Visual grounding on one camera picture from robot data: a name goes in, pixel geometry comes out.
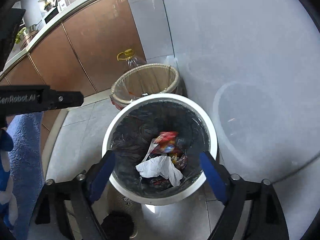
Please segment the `blue and white patterned cloth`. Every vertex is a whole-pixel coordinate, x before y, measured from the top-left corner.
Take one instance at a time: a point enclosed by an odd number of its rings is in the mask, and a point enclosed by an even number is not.
[[[10,135],[0,129],[0,214],[4,215],[4,223],[12,230],[18,217],[17,200],[12,193],[13,180],[10,176],[8,152],[13,149]]]

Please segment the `metal bolt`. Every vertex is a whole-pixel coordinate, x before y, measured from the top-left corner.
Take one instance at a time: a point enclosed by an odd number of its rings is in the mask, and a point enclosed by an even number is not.
[[[84,180],[85,175],[84,174],[79,174],[76,178],[77,178],[77,180]]]
[[[53,184],[54,183],[54,180],[53,179],[47,179],[46,181],[45,181],[45,184],[46,185],[51,185],[51,184]]]
[[[240,180],[240,176],[238,174],[231,174],[231,179]]]
[[[262,183],[263,183],[264,185],[267,185],[267,186],[271,185],[271,182],[270,182],[270,180],[268,180],[268,179],[263,179],[263,180],[262,180]]]

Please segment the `tile floor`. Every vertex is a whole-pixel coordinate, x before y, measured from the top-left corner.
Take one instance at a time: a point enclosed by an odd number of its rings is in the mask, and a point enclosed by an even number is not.
[[[105,132],[118,112],[109,98],[71,110],[57,137],[46,178],[70,180],[99,162]],[[107,212],[103,201],[106,199],[101,198],[93,207],[99,221]],[[223,210],[207,183],[178,203],[155,206],[154,210],[139,206],[134,214],[138,228],[135,240],[207,239]],[[81,239],[75,219],[69,218],[75,239]]]

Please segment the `kitchen countertop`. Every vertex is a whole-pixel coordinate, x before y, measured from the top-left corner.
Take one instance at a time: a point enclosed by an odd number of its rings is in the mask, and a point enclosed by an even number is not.
[[[26,46],[22,51],[20,51],[18,54],[16,54],[6,62],[4,69],[0,74],[0,77],[6,74],[6,69],[8,69],[12,65],[15,65],[16,62],[24,58],[25,55],[28,54],[35,46],[37,46],[55,27],[57,27],[57,25],[94,1],[96,0],[76,0],[62,12],[58,13],[38,32],[38,34],[32,39],[28,46]]]

